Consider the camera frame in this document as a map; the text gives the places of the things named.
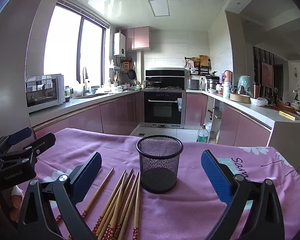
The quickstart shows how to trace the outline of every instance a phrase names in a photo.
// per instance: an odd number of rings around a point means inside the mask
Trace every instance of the kitchen sink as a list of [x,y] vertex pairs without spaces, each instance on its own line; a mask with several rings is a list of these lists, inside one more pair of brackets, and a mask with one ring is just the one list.
[[82,96],[79,98],[74,98],[74,99],[81,99],[81,98],[94,98],[94,97],[99,97],[99,96],[104,96],[107,95],[108,93],[96,93],[96,94],[92,94],[92,95],[87,95],[87,96]]

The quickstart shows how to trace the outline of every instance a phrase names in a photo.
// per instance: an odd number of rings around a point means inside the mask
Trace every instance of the blue gripper pad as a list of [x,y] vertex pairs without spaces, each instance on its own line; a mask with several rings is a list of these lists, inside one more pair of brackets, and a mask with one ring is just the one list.
[[204,151],[201,155],[201,165],[219,199],[229,206],[232,201],[231,184],[228,182],[218,164],[213,160],[207,151]]

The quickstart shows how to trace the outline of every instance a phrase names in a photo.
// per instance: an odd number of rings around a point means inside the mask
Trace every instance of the oven door handle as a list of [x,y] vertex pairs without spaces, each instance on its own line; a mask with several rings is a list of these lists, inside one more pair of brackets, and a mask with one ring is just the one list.
[[176,101],[160,101],[160,100],[150,100],[148,99],[148,102],[164,102],[164,103],[178,103],[178,100]]

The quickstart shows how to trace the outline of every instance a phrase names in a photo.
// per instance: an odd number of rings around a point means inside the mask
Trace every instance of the faucet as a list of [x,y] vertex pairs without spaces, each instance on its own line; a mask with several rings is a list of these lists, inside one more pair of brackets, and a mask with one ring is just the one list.
[[82,95],[85,96],[86,95],[86,90],[85,90],[85,83],[84,81],[86,79],[88,79],[88,73],[87,73],[87,67],[83,67],[82,69],[82,79],[83,79],[83,92],[82,92]]

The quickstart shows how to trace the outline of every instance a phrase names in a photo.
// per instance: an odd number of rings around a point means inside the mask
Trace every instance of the white countertop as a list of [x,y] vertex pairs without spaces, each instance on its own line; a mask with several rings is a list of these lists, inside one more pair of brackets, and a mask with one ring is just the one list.
[[117,92],[115,94],[107,94],[103,96],[98,96],[94,98],[72,98],[69,102],[63,103],[62,105],[52,106],[46,109],[42,109],[29,114],[31,126],[34,127],[40,123],[44,123],[58,116],[68,114],[70,112],[92,106],[95,104],[99,104],[101,102],[126,96],[132,93],[136,93],[139,90],[130,90],[130,91],[122,91]]
[[299,120],[291,120],[282,115],[279,115],[279,111],[260,106],[253,106],[251,104],[239,103],[236,101],[232,101],[230,99],[223,98],[222,95],[219,94],[211,94],[208,91],[201,90],[186,90],[187,93],[202,93],[212,98],[215,98],[221,102],[224,102],[250,116],[259,120],[260,122],[266,124],[267,126],[273,128],[275,122],[292,122],[292,123],[300,123]]

